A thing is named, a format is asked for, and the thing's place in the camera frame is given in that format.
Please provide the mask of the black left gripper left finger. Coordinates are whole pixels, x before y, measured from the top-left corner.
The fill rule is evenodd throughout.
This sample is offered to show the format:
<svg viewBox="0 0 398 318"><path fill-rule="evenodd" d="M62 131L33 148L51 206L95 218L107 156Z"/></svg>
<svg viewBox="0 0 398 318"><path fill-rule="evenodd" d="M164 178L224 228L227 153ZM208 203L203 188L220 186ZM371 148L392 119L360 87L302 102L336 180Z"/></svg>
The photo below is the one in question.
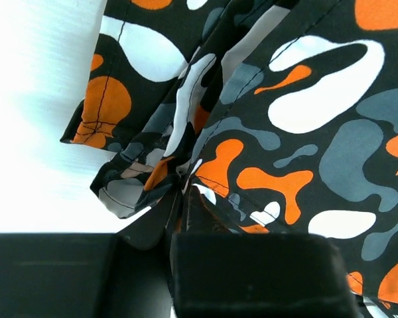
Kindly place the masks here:
<svg viewBox="0 0 398 318"><path fill-rule="evenodd" d="M168 237L138 249L129 234L0 233L0 317L175 317Z"/></svg>

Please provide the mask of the orange camouflage shorts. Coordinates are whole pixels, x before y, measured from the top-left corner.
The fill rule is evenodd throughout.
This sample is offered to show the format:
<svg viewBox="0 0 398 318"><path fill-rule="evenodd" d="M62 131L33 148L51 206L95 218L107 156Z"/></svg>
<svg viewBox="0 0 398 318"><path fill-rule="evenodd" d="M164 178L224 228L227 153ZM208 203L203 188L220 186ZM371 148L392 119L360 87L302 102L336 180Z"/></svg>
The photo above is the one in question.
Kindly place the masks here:
<svg viewBox="0 0 398 318"><path fill-rule="evenodd" d="M108 1L61 138L123 237L305 233L398 317L398 1Z"/></svg>

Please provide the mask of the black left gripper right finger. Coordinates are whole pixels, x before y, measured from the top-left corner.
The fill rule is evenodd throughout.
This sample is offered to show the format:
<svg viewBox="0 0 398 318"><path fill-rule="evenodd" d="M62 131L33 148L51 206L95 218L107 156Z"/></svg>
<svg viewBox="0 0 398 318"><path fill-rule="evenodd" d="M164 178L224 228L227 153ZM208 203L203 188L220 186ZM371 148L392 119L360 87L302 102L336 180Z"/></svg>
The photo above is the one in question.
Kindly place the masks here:
<svg viewBox="0 0 398 318"><path fill-rule="evenodd" d="M306 234L235 234L190 187L173 236L178 317L358 317L339 250Z"/></svg>

